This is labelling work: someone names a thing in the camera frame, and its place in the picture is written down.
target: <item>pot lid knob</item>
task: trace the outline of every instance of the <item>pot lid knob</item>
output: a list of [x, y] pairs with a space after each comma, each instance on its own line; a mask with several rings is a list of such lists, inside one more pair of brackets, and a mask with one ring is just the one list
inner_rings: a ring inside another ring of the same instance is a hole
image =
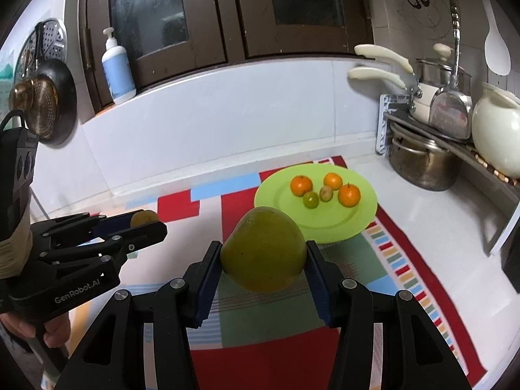
[[442, 61], [446, 61], [451, 57], [451, 48], [444, 44], [435, 44], [433, 46], [433, 50], [439, 54], [439, 57]]

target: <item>green plate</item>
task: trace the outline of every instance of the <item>green plate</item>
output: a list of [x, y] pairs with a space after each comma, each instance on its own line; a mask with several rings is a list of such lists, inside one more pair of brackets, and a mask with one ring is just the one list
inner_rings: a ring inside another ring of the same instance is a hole
[[[303, 205], [302, 198], [291, 192], [289, 184], [292, 178], [304, 175], [313, 181], [313, 190], [319, 194], [323, 177], [330, 172], [340, 175], [344, 185], [352, 183], [359, 188], [359, 204], [352, 208], [342, 206], [337, 200], [337, 191], [334, 191], [332, 200], [320, 201], [317, 208], [309, 209]], [[370, 183], [352, 170], [330, 164], [301, 164], [268, 177], [256, 191], [254, 204], [255, 207], [268, 206], [286, 213], [300, 227], [306, 240], [333, 243], [364, 230], [374, 219], [378, 198]]]

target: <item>metal screw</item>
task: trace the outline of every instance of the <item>metal screw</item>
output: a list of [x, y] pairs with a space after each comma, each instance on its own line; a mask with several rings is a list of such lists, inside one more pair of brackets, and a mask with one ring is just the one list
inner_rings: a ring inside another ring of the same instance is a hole
[[356, 281], [352, 279], [345, 279], [341, 282], [341, 284], [345, 289], [355, 289], [357, 286]]
[[174, 289], [181, 289], [184, 287], [185, 284], [186, 284], [186, 282], [184, 281], [184, 279], [173, 279], [170, 282], [170, 287], [172, 287]]
[[413, 299], [413, 294], [411, 294], [408, 290], [401, 290], [399, 292], [399, 297], [403, 301], [411, 301]]
[[124, 301], [128, 297], [128, 292], [126, 290], [118, 290], [114, 293], [114, 299], [116, 301]]

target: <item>blue bottle label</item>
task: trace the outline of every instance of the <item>blue bottle label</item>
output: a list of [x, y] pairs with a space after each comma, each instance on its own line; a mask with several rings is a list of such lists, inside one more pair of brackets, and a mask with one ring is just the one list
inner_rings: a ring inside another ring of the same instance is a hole
[[105, 71], [112, 98], [120, 97], [135, 89], [130, 63], [126, 54], [118, 54], [106, 59], [103, 62], [103, 70]]

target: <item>beige tape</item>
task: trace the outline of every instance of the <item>beige tape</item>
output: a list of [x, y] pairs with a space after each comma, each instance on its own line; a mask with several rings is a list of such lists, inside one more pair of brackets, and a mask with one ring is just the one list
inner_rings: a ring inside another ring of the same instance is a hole
[[31, 218], [27, 202], [22, 220], [11, 237], [0, 242], [0, 279], [19, 275], [32, 249]]

